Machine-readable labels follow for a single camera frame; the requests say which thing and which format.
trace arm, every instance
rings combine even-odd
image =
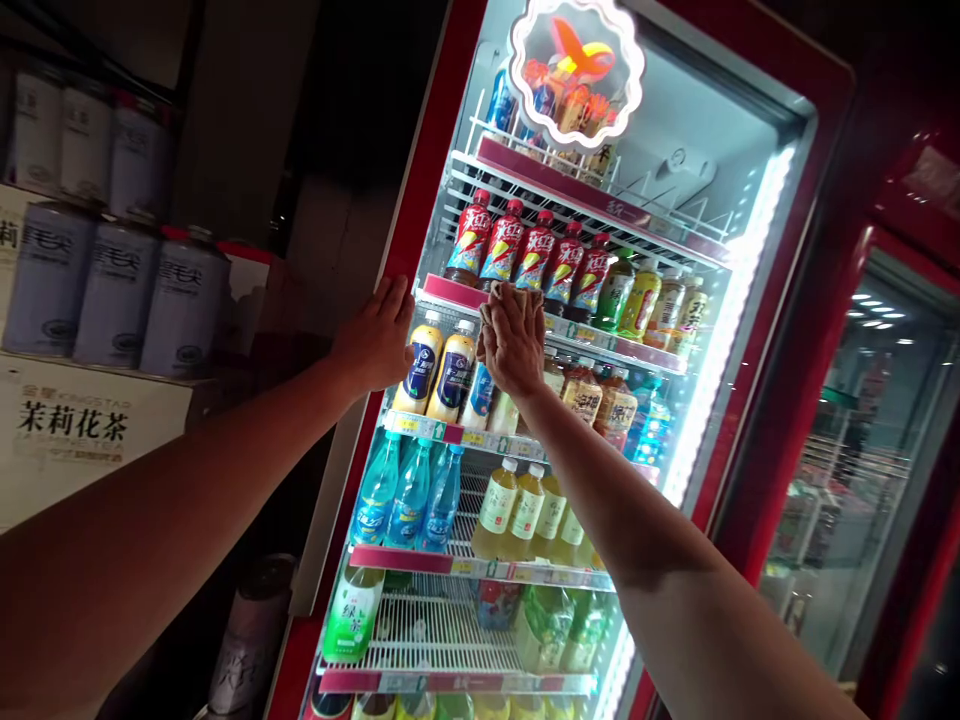
[[[863,718],[710,541],[543,383],[543,311],[501,295],[478,357],[544,446],[673,717]]]
[[[406,289],[383,280],[326,359],[0,536],[0,708],[48,717],[110,691],[304,453],[402,379]]]

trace illuminated logo sign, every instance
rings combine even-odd
[[[635,33],[613,0],[529,0],[510,31],[524,124],[586,153],[621,135],[643,97]]]

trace hand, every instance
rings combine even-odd
[[[525,302],[510,283],[490,293],[481,313],[489,318],[480,330],[477,359],[484,363],[497,387],[513,400],[522,400],[545,388],[543,382],[543,304]]]
[[[410,370],[414,358],[407,333],[413,308],[407,278],[383,277],[363,310],[340,328],[330,358],[348,369],[358,391],[366,394],[396,385]]]

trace glass door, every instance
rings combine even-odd
[[[957,402],[958,324],[960,298],[872,253],[761,578],[851,690]]]

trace blue drink bottle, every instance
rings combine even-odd
[[[430,499],[417,540],[417,550],[445,552],[453,532],[453,519],[460,504],[460,460],[463,448],[450,445],[443,455],[444,463],[433,479]]]
[[[350,541],[354,545],[379,545],[386,530],[400,477],[400,433],[388,432],[363,476],[354,511]]]
[[[403,466],[397,491],[393,496],[393,510],[387,522],[387,534],[383,539],[385,547],[412,550],[420,525],[423,522],[423,509],[430,492],[430,445],[432,441],[417,440],[416,454]]]

